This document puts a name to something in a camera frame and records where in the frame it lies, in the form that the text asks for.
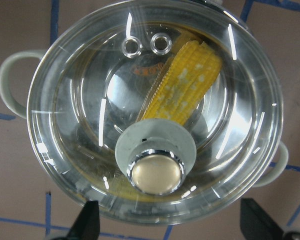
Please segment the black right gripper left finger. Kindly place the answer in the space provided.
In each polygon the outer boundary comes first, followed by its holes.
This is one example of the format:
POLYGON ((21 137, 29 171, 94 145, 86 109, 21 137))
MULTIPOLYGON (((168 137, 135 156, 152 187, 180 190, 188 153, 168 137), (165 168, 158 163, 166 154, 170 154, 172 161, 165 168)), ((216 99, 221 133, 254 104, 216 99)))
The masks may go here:
POLYGON ((68 240, 97 240, 100 235, 100 211, 97 200, 87 201, 70 228, 68 240))

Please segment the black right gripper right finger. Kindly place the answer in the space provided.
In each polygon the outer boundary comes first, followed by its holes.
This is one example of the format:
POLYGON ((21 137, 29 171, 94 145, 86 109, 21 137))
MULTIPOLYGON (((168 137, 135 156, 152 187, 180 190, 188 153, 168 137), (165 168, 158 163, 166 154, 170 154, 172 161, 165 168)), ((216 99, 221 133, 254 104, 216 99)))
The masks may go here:
POLYGON ((240 200, 239 226, 246 240, 281 240, 284 231, 253 198, 240 200))

